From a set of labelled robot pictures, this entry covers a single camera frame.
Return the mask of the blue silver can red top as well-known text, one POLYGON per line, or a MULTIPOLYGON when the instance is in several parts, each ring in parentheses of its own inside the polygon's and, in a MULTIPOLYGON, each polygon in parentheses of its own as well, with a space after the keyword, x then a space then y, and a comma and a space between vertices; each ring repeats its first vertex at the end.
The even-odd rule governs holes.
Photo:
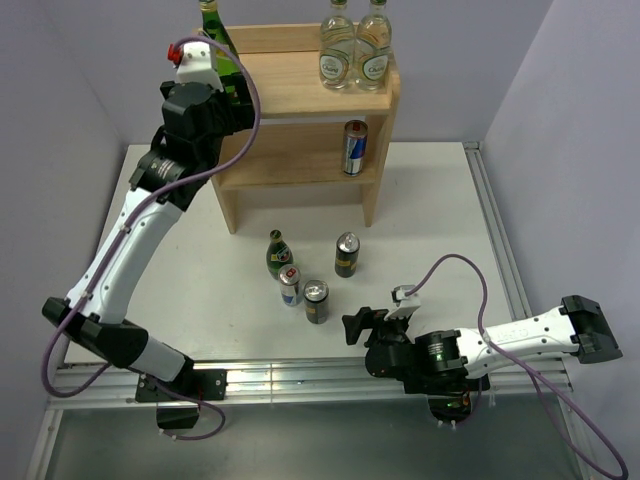
POLYGON ((357 176, 363 170, 368 140, 368 126, 362 120, 351 120, 344 126, 342 170, 357 176))

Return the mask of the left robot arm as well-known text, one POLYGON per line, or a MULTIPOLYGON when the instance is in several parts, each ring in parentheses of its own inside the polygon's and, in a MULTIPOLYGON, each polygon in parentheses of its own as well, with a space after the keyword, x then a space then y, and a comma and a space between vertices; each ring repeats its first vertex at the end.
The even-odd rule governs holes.
POLYGON ((163 124, 130 177, 120 215, 82 279, 42 313, 75 343, 118 368, 150 374, 172 399, 195 386, 191 360, 126 318, 132 294, 166 233, 204 185, 165 186, 214 168, 224 136, 234 131, 231 103, 213 87, 166 82, 163 124))

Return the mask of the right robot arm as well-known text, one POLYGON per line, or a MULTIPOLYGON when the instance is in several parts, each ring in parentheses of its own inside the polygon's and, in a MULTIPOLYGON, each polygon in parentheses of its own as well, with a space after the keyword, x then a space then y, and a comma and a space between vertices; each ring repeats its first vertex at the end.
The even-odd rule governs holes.
POLYGON ((299 189, 319 207, 258 210, 228 240, 229 350, 242 359, 362 357, 379 375, 419 372, 457 388, 515 359, 575 354, 580 336, 562 307, 513 320, 462 149, 395 143, 382 178, 382 213, 358 233, 352 277, 333 270, 338 236, 355 211, 329 190, 299 189), (267 231, 282 227, 305 280, 330 288, 326 322, 287 307, 266 276, 267 231))

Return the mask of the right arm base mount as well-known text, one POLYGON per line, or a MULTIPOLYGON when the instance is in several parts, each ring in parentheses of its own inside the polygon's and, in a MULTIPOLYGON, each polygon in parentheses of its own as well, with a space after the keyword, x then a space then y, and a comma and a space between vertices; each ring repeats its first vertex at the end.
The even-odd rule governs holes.
POLYGON ((460 423, 466 420, 490 388, 487 375, 480 379, 454 378, 452 382, 428 381, 425 377, 401 379, 406 394, 427 396, 432 416, 444 423, 460 423))

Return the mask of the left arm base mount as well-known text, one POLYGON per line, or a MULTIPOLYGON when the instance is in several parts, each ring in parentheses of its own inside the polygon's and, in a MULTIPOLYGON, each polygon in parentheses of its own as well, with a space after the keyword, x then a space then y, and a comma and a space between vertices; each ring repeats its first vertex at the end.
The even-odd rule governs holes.
POLYGON ((174 440, 197 441, 211 438, 224 428, 226 415, 212 401, 222 401, 226 387, 227 371, 218 368, 192 369, 169 383, 140 375, 134 400, 156 405, 156 424, 161 434, 174 440), (212 431, 186 433, 211 412, 219 416, 219 424, 212 431))

